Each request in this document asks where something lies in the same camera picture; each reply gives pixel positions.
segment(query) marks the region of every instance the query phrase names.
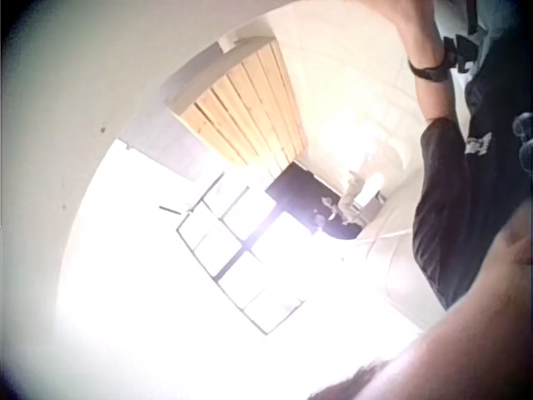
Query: window frame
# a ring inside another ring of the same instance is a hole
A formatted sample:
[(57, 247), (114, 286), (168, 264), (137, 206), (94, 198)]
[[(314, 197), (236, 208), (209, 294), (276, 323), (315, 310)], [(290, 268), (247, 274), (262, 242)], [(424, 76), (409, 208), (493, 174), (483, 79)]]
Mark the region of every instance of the window frame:
[[(241, 313), (248, 319), (248, 321), (250, 321), (257, 329), (259, 329), (259, 331), (261, 333), (263, 333), (264, 335), (268, 335), (272, 332), (274, 332), (280, 325), (282, 325), (293, 313), (296, 312), (296, 310), (298, 310), (301, 305), (305, 302), (305, 300), (301, 300), (300, 298), (298, 298), (296, 295), (294, 295), (294, 298), (299, 302), (299, 304), (294, 307), (273, 329), (271, 329), (270, 331), (265, 331), (265, 329), (263, 329), (257, 322), (255, 322), (248, 314), (247, 312), (245, 311), (246, 308), (251, 304), (253, 303), (253, 301), (258, 298), (259, 296), (261, 296), (261, 294), (267, 290), (267, 288), (263, 288), (256, 296), (253, 297), (252, 300), (250, 300), (246, 306), (244, 307), (239, 307), (235, 301), (233, 300), (233, 298), (224, 290), (224, 288), (220, 285), (220, 280), (232, 269), (232, 267), (235, 265), (235, 263), (241, 258), (241, 256), (245, 253), (245, 252), (249, 252), (258, 262), (260, 262), (262, 265), (265, 266), (265, 268), (268, 268), (268, 266), (266, 266), (257, 256), (256, 254), (253, 252), (252, 248), (253, 246), (256, 244), (256, 242), (259, 240), (259, 238), (262, 236), (262, 234), (264, 232), (267, 231), (267, 229), (281, 216), (281, 214), (283, 213), (283, 209), (282, 207), (280, 207), (278, 204), (276, 204), (274, 206), (274, 208), (269, 212), (269, 214), (266, 216), (265, 219), (263, 219), (263, 221), (256, 227), (256, 229), (254, 229), (252, 231), (252, 233), (246, 238), (246, 239), (240, 239), (234, 232), (233, 230), (227, 225), (226, 221), (224, 220), (224, 218), (227, 216), (227, 214), (239, 203), (239, 201), (251, 190), (248, 186), (245, 186), (245, 188), (237, 195), (237, 197), (230, 203), (229, 207), (227, 208), (227, 210), (220, 216), (218, 217), (217, 214), (215, 212), (213, 212), (213, 210), (211, 209), (211, 207), (209, 207), (209, 204), (207, 204), (207, 202), (205, 201), (205, 198), (207, 197), (207, 195), (217, 186), (217, 184), (226, 176), (226, 174), (223, 172), (221, 173), (214, 181), (213, 183), (207, 188), (207, 190), (200, 196), (200, 198), (197, 200), (197, 202), (195, 202), (195, 204), (191, 207), (191, 209), (189, 210), (190, 212), (187, 213), (187, 215), (180, 221), (179, 225), (177, 226), (176, 228), (176, 232), (178, 234), (178, 236), (180, 237), (180, 239), (183, 241), (183, 243), (185, 244), (185, 246), (187, 247), (187, 249), (189, 250), (189, 252), (191, 253), (191, 255), (196, 259), (197, 263), (200, 264), (200, 266), (203, 268), (203, 270), (206, 272), (207, 276), (209, 276), (211, 278), (211, 280), (218, 286), (218, 288), (220, 290), (222, 290), (222, 292), (226, 295), (226, 297), (233, 303), (233, 305), (239, 309), (239, 311), (241, 311)], [(204, 207), (207, 208), (207, 210), (213, 215), (213, 217), (219, 222), (221, 223), (229, 232), (230, 234), (241, 244), (241, 247), (239, 248), (239, 250), (237, 250), (237, 252), (229, 259), (228, 262), (226, 262), (226, 264), (221, 268), (221, 270), (215, 274), (214, 276), (211, 275), (209, 273), (209, 271), (207, 270), (206, 266), (202, 263), (202, 261), (198, 258), (197, 254), (196, 254), (196, 249), (198, 248), (198, 246), (200, 246), (200, 244), (202, 243), (202, 241), (206, 238), (207, 235), (209, 235), (209, 233), (212, 231), (213, 228), (209, 229), (203, 236), (202, 236), (202, 239), (200, 239), (200, 241), (198, 242), (198, 244), (192, 248), (189, 243), (187, 242), (187, 240), (182, 236), (182, 233), (181, 233), (181, 228), (183, 226), (183, 224), (189, 219), (189, 217), (194, 213), (194, 210), (200, 206), (200, 205), (203, 205)]]

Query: black watch strap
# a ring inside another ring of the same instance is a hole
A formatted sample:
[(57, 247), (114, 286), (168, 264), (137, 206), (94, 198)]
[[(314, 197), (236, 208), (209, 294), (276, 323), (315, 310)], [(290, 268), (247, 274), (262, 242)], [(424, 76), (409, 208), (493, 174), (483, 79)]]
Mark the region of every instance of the black watch strap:
[(441, 64), (431, 68), (416, 68), (411, 61), (409, 61), (409, 68), (419, 78), (431, 82), (444, 82), (448, 78), (448, 70), (457, 64), (457, 56), (455, 53), (455, 44), (450, 37), (444, 38), (444, 58)]

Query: short sleeve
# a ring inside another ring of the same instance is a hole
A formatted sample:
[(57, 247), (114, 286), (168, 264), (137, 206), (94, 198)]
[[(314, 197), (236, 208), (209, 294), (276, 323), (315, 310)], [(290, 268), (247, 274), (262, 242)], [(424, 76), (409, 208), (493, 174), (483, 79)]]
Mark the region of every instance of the short sleeve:
[(446, 118), (435, 120), (422, 134), (424, 182), (416, 207), (413, 226), (415, 259), (442, 305), (446, 293), (439, 290), (441, 266), (451, 246), (457, 208), (465, 201), (465, 141), (457, 123)]

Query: white ceiling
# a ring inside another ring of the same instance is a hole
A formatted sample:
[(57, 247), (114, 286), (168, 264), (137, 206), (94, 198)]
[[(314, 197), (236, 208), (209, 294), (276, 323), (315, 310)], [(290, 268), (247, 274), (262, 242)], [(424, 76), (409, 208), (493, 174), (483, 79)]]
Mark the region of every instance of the white ceiling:
[(230, 34), (274, 34), (309, 149), (301, 163), (337, 191), (349, 171), (391, 194), (421, 165), (424, 120), (395, 28), (356, 2), (294, 2)]

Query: window pane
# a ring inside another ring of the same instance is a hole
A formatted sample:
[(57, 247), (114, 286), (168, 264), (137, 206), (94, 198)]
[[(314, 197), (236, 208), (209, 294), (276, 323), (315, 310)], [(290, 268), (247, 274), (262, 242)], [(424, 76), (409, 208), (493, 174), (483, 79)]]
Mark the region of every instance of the window pane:
[(195, 254), (206, 270), (215, 276), (241, 248), (241, 244), (220, 222), (198, 245)]
[(250, 189), (226, 215), (224, 221), (241, 240), (245, 240), (275, 206), (276, 202), (266, 193)]
[(244, 308), (265, 287), (265, 280), (262, 264), (245, 252), (219, 284), (238, 307)]
[(245, 313), (266, 333), (274, 329), (301, 304), (295, 297), (275, 288), (268, 288), (245, 308)]
[(252, 248), (259, 261), (271, 268), (275, 280), (298, 298), (307, 295), (306, 275), (313, 269), (315, 248), (311, 233), (293, 216), (283, 212)]
[(202, 202), (180, 227), (180, 234), (191, 248), (195, 248), (217, 222), (217, 218)]
[(204, 201), (217, 217), (221, 217), (245, 189), (246, 185), (237, 176), (225, 175)]

